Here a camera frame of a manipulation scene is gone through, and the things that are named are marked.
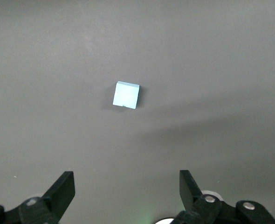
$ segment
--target gray surface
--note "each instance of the gray surface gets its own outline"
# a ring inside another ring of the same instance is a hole
[[[0,1],[1,204],[74,170],[62,224],[151,224],[180,169],[275,217],[275,0]]]

